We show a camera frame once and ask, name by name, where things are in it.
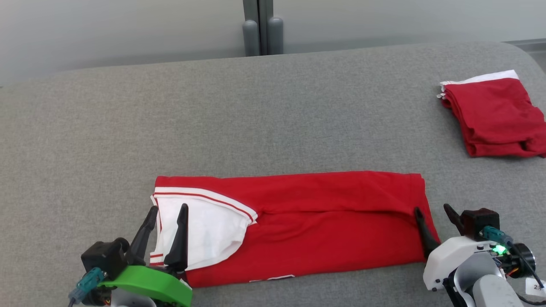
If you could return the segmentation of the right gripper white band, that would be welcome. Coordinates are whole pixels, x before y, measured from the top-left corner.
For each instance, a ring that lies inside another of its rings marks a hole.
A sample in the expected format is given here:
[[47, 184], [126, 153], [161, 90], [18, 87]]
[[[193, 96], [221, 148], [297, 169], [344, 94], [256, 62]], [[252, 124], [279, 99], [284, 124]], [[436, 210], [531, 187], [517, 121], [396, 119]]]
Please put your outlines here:
[[497, 265], [490, 253], [497, 243], [488, 240], [474, 241], [464, 236], [465, 228], [461, 216], [448, 203], [443, 204], [443, 209], [461, 236], [449, 238], [442, 244], [433, 237], [421, 209], [414, 209], [424, 258], [427, 259], [423, 273], [427, 290], [443, 289], [443, 280], [452, 272], [456, 272], [454, 280], [460, 284], [459, 290], [465, 290], [470, 282], [477, 281], [482, 276], [497, 274]]

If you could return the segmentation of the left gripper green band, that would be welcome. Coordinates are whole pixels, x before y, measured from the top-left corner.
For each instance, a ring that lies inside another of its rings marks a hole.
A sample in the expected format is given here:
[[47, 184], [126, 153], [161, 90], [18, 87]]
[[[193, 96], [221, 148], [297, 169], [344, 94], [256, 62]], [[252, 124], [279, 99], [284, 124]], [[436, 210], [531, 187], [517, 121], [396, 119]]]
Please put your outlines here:
[[[104, 280], [101, 287], [117, 288], [133, 295], [170, 303], [176, 307], [189, 307], [193, 291], [179, 278], [146, 266], [145, 252], [148, 240], [155, 228], [158, 207], [152, 206], [136, 232], [127, 251], [128, 265], [115, 280]], [[184, 273], [189, 264], [189, 207], [182, 204], [176, 220], [176, 232], [164, 265], [170, 273]]]

